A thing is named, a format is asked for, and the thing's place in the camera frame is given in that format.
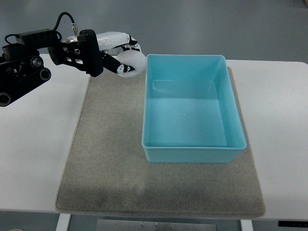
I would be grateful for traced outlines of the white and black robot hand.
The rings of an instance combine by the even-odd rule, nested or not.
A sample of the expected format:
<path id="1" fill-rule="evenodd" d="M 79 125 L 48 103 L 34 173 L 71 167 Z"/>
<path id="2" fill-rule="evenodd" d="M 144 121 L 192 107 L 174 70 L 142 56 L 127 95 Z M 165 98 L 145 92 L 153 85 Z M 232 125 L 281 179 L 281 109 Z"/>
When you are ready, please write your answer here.
<path id="1" fill-rule="evenodd" d="M 103 60 L 103 67 L 107 70 L 117 74 L 117 70 L 124 68 L 124 72 L 128 72 L 130 67 L 122 65 L 115 57 L 123 51 L 135 50 L 141 51 L 141 46 L 137 40 L 131 35 L 122 32 L 105 32 L 97 34 L 97 41 L 101 57 Z"/>

